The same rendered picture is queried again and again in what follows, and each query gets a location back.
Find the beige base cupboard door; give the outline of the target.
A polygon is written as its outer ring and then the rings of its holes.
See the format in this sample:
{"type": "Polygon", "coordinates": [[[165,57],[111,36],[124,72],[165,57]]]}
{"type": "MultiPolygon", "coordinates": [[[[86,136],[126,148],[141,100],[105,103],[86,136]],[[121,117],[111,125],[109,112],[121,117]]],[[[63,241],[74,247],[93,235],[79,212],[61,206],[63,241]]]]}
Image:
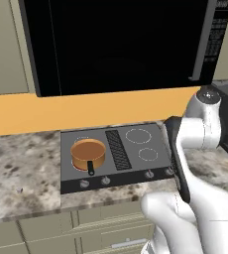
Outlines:
{"type": "Polygon", "coordinates": [[[76,254],[69,212],[19,221],[30,254],[76,254]]]}

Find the black microwave oven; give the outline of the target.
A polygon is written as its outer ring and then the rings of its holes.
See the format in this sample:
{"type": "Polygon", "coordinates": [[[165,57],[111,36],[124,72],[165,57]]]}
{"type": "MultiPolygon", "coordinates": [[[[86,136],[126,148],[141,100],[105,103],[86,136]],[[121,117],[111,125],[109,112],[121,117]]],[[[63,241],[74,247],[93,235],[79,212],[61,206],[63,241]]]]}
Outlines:
{"type": "Polygon", "coordinates": [[[208,85],[228,24],[217,0],[192,81],[208,0],[19,0],[39,97],[208,85]]]}

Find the dark grey hob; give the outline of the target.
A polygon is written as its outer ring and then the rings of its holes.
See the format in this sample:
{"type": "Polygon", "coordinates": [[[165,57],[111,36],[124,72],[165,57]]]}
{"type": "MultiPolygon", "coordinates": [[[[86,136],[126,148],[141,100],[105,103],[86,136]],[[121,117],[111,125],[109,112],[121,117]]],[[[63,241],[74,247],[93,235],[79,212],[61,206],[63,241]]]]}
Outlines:
{"type": "Polygon", "coordinates": [[[166,174],[171,160],[156,122],[114,127],[62,131],[60,133],[60,193],[92,191],[172,178],[166,174]],[[90,176],[72,163],[71,146],[81,139],[96,139],[106,147],[104,164],[90,176]],[[147,179],[146,171],[154,177],[147,179]],[[103,177],[110,179],[104,185],[103,177]],[[89,181],[82,189],[80,181],[89,181]]]}

